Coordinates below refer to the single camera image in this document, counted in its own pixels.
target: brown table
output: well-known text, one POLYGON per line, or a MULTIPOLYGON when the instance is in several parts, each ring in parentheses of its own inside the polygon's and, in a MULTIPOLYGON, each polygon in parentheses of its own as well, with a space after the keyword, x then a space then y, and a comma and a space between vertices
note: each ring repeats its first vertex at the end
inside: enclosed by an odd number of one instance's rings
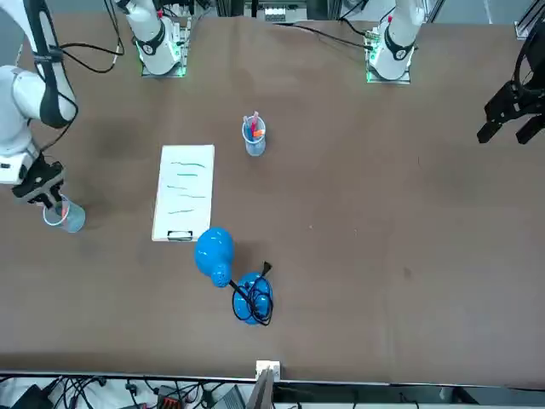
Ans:
MULTIPOLYGON (((61 42, 114 44, 105 15, 54 18, 61 42)), ((358 49, 242 18, 199 23, 183 80, 141 79, 130 46, 105 76, 68 61, 81 115, 50 153, 88 223, 47 228, 4 189, 0 366, 252 377, 273 359, 289 379, 544 386, 545 139, 517 145, 520 123, 476 139, 521 43, 449 25, 418 43, 410 87, 366 84, 358 49), (240 135, 254 109, 262 158, 240 135), (160 148, 191 143, 215 144, 235 279, 273 265, 268 328, 236 321, 193 244, 151 241, 160 148)))

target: clipboard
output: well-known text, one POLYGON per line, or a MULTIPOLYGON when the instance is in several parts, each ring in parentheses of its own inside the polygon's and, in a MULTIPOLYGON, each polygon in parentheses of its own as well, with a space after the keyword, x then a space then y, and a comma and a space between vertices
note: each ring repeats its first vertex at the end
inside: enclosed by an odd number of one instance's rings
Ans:
POLYGON ((214 153, 214 145, 163 146, 153 241, 197 241, 210 228, 214 153))

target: transparent cup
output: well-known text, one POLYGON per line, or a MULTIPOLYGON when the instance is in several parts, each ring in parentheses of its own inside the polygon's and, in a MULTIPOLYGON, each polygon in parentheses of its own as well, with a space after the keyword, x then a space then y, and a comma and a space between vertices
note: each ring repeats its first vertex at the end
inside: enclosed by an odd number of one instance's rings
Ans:
POLYGON ((85 224, 85 210, 73 203, 64 194, 62 202, 52 208, 43 208, 43 221, 53 228, 62 228, 68 233, 76 233, 85 224))
POLYGON ((267 130, 265 122, 263 119, 261 119, 261 117, 257 117, 257 125, 255 130, 263 130, 263 135, 257 139, 254 139, 253 137, 250 139, 250 130, 244 121, 242 122, 242 137, 244 138, 244 143, 246 145, 246 152, 250 156, 261 156, 265 152, 265 133, 267 130))

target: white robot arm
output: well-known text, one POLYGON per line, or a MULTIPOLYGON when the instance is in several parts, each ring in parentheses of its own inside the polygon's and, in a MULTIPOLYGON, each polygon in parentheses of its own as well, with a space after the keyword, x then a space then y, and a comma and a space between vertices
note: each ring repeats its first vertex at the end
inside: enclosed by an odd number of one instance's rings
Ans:
POLYGON ((150 73, 166 74, 180 62, 181 54, 176 53, 174 47, 175 25, 169 17, 159 19, 152 0, 115 2, 127 16, 140 58, 150 73))
POLYGON ((62 166, 45 162, 28 122, 63 128, 77 113, 76 100, 45 1, 0 0, 0 9, 22 28, 37 70, 0 67, 0 183, 18 185, 13 191, 20 199, 50 206, 60 200, 62 166))
POLYGON ((381 43, 370 63, 383 78, 401 78, 414 52, 416 35, 424 22, 424 0, 396 0, 391 21, 379 26, 381 43))

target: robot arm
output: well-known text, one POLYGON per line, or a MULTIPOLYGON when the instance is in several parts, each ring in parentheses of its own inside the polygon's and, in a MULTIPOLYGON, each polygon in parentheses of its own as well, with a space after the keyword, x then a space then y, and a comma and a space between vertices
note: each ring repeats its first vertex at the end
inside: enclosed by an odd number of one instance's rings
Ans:
POLYGON ((391 21, 379 27, 381 43, 370 63, 381 77, 401 78, 414 51, 416 35, 424 22, 423 0, 396 0, 391 21))
POLYGON ((169 72, 181 60, 175 43, 180 28, 169 17, 159 19, 152 0, 115 0, 127 16, 130 28, 136 37, 136 47, 142 63, 153 75, 169 72))
POLYGON ((515 62, 513 78, 507 81, 485 106, 486 124, 477 133, 480 143, 486 143, 511 120, 531 115, 516 135, 525 145, 545 128, 545 22, 541 14, 515 62), (531 80, 523 84, 520 78, 522 61, 528 61, 531 80))
POLYGON ((28 120, 63 128, 76 116, 75 97, 45 1, 0 0, 0 9, 22 28, 37 69, 0 67, 0 183, 16 185, 12 190, 21 200, 50 207, 61 200, 62 165, 46 163, 28 120))
POLYGON ((0 8, 22 28, 34 55, 38 75, 19 71, 13 98, 27 118, 59 129, 73 120, 75 97, 66 78, 62 53, 44 0, 0 0, 0 8))

